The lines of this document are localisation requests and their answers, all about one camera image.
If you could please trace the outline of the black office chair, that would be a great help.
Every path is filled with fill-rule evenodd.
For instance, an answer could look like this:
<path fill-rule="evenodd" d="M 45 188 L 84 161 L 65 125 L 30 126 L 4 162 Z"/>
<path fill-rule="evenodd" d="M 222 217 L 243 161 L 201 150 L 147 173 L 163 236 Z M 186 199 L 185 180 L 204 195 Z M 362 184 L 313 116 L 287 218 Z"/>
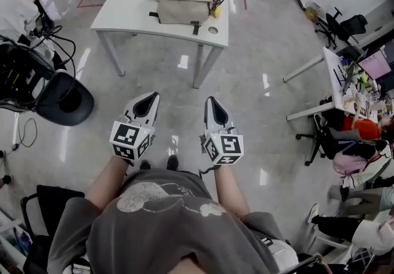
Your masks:
<path fill-rule="evenodd" d="M 337 144 L 333 139 L 329 128 L 319 114 L 309 116 L 312 119 L 314 133 L 313 134 L 296 134 L 295 139 L 300 140 L 301 138 L 311 139 L 315 142 L 313 147 L 312 155 L 309 160 L 304 162 L 305 166 L 311 165 L 314 161 L 317 153 L 320 153 L 321 158 L 327 158 L 333 160 L 337 152 Z"/>
<path fill-rule="evenodd" d="M 332 48 L 334 50 L 337 49 L 336 38 L 346 43 L 346 45 L 350 45 L 349 39 L 352 38 L 356 43 L 358 41 L 354 38 L 354 35 L 365 34 L 366 26 L 368 21 L 364 17 L 364 15 L 358 14 L 350 17 L 347 20 L 342 22 L 337 21 L 337 17 L 342 15 L 341 11 L 335 7 L 336 13 L 332 16 L 329 13 L 326 13 L 326 19 L 322 20 L 318 17 L 317 26 L 320 26 L 321 29 L 315 29 L 315 33 L 322 33 L 327 37 L 328 44 L 327 48 Z"/>

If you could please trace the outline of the metal chair frame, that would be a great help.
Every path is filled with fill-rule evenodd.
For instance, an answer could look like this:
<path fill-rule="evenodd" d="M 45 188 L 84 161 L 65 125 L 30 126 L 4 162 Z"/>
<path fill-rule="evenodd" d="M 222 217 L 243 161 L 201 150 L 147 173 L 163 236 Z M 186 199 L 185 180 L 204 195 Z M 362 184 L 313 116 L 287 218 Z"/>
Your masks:
<path fill-rule="evenodd" d="M 293 266 L 289 270 L 286 270 L 284 274 L 333 274 L 323 260 L 321 254 L 314 254 L 305 260 L 301 261 L 297 265 Z"/>

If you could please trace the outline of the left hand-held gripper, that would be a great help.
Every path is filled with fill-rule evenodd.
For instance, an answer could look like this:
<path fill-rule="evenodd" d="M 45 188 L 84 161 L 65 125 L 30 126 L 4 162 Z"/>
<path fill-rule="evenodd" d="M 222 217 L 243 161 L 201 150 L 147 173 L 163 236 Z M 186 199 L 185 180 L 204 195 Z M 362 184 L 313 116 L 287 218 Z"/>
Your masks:
<path fill-rule="evenodd" d="M 147 92 L 129 101 L 124 114 L 113 123 L 110 134 L 110 143 L 116 156 L 137 161 L 148 150 L 155 137 L 153 124 L 159 102 L 158 92 Z"/>

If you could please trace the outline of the person's right forearm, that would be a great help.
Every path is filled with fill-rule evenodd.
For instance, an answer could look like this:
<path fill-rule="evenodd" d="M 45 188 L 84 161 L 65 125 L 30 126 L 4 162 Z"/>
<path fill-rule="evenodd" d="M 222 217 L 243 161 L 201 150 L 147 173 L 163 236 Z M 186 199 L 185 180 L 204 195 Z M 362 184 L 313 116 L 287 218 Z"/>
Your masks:
<path fill-rule="evenodd" d="M 214 176 L 219 204 L 239 219 L 243 219 L 250 213 L 250 209 L 236 181 L 233 166 L 217 167 L 214 170 Z"/>

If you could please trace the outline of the person's left forearm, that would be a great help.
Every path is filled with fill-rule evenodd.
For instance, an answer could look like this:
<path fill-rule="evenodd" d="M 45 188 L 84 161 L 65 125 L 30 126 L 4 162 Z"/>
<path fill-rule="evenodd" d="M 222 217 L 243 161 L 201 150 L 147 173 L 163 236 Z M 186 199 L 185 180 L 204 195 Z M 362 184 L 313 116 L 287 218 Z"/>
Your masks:
<path fill-rule="evenodd" d="M 89 187 L 85 194 L 85 199 L 90 201 L 99 212 L 103 212 L 117 197 L 128 166 L 124 159 L 112 156 L 103 171 Z"/>

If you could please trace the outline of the white shelf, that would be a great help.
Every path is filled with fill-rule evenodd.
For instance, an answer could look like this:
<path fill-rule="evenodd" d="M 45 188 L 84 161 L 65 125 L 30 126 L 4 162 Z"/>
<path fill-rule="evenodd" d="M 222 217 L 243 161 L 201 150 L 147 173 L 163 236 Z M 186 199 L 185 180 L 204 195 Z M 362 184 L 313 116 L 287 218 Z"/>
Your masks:
<path fill-rule="evenodd" d="M 24 274 L 32 241 L 20 219 L 11 219 L 0 209 L 0 274 Z"/>

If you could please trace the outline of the grey printed shirt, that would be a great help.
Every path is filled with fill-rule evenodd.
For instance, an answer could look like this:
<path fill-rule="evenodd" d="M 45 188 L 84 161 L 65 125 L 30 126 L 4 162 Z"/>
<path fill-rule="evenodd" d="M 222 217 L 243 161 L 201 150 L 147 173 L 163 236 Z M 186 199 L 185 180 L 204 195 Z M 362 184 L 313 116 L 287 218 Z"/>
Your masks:
<path fill-rule="evenodd" d="M 47 272 L 62 274 L 87 257 L 92 274 L 168 274 L 189 257 L 206 274 L 278 274 L 272 240 L 285 241 L 271 214 L 239 219 L 198 176 L 147 169 L 133 173 L 103 212 L 85 198 L 67 201 Z"/>

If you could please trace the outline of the white desk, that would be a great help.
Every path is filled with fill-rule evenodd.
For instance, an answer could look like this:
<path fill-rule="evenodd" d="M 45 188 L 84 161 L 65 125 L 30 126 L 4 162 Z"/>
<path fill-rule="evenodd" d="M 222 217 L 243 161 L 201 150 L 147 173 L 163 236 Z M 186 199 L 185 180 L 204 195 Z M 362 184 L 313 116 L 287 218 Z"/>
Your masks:
<path fill-rule="evenodd" d="M 319 65 L 321 62 L 325 63 L 327 67 L 328 73 L 326 74 L 326 79 L 330 82 L 331 101 L 298 113 L 287 115 L 286 120 L 292 121 L 304 116 L 312 116 L 332 109 L 340 110 L 348 114 L 354 114 L 357 110 L 355 107 L 355 99 L 358 98 L 361 104 L 360 118 L 366 118 L 376 122 L 377 109 L 373 107 L 375 104 L 373 98 L 358 91 L 355 83 L 351 83 L 347 90 L 344 89 L 345 73 L 341 69 L 340 57 L 326 47 L 323 48 L 321 55 L 285 76 L 283 81 L 286 83 L 305 73 L 309 69 Z"/>

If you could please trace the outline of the pink bag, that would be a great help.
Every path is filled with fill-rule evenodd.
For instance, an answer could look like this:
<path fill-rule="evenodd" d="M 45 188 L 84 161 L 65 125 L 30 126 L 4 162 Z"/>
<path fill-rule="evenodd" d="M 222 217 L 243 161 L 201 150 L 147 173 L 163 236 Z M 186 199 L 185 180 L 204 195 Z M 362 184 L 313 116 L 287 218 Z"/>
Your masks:
<path fill-rule="evenodd" d="M 342 176 L 362 172 L 366 165 L 367 161 L 363 157 L 345 155 L 341 151 L 332 160 L 333 169 Z"/>

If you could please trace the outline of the brown instrument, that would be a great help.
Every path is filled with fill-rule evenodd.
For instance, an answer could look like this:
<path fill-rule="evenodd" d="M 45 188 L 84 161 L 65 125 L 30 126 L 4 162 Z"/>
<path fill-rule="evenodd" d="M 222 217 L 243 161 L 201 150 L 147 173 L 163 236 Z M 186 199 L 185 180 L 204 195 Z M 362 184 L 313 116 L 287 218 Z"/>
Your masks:
<path fill-rule="evenodd" d="M 313 23 L 319 22 L 321 7 L 315 2 L 307 1 L 304 7 L 305 16 Z"/>

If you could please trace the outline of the white waist bag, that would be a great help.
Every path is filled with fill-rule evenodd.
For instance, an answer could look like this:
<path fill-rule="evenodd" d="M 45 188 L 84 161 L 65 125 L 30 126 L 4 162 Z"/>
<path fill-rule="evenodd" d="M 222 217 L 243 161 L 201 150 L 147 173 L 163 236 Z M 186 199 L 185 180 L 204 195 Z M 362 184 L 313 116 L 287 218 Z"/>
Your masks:
<path fill-rule="evenodd" d="M 282 272 L 299 263 L 297 253 L 285 241 L 272 240 L 272 244 L 268 247 L 272 253 L 279 270 Z"/>

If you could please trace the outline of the white table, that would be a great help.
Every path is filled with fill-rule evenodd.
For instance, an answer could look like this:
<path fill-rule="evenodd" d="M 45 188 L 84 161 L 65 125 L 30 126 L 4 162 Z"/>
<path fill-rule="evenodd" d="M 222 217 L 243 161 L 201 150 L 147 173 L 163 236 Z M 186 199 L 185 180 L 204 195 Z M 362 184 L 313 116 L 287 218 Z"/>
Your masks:
<path fill-rule="evenodd" d="M 158 18 L 149 15 L 157 10 L 157 5 L 156 0 L 106 0 L 90 28 L 96 32 L 118 76 L 124 76 L 125 71 L 109 33 L 147 34 L 211 46 L 211 51 L 195 74 L 193 88 L 200 88 L 222 51 L 228 47 L 228 2 L 222 4 L 220 18 L 208 18 L 197 34 L 193 34 L 191 25 L 160 24 Z"/>

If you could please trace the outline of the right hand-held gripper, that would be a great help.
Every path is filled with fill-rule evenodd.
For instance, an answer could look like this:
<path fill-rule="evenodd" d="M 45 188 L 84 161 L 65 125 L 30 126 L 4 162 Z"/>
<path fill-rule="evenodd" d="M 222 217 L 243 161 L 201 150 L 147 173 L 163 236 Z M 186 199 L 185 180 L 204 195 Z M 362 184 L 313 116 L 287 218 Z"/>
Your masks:
<path fill-rule="evenodd" d="M 213 165 L 234 165 L 244 156 L 244 140 L 235 127 L 230 109 L 219 99 L 210 96 L 205 103 L 205 124 L 222 128 L 200 136 L 203 153 L 206 153 Z"/>

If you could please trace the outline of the black laptop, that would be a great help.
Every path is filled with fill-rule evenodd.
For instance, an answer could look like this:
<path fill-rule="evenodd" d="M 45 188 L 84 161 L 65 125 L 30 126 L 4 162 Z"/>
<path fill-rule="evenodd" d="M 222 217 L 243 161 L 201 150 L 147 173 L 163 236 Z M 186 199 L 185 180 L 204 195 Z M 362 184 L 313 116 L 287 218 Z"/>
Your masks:
<path fill-rule="evenodd" d="M 358 63 L 371 79 L 379 79 L 394 67 L 394 49 L 384 47 Z"/>

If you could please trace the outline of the white and black jacket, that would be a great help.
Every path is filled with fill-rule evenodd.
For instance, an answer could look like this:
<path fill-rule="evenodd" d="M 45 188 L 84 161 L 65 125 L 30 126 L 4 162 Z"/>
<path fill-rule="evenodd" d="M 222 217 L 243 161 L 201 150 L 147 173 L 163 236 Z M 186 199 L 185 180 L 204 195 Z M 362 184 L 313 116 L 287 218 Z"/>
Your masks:
<path fill-rule="evenodd" d="M 370 182 L 386 170 L 392 159 L 392 150 L 386 140 L 375 140 L 369 143 L 357 142 L 344 151 L 357 151 L 360 157 L 367 161 L 367 165 L 362 172 L 341 176 L 343 188 L 357 188 L 366 182 Z"/>

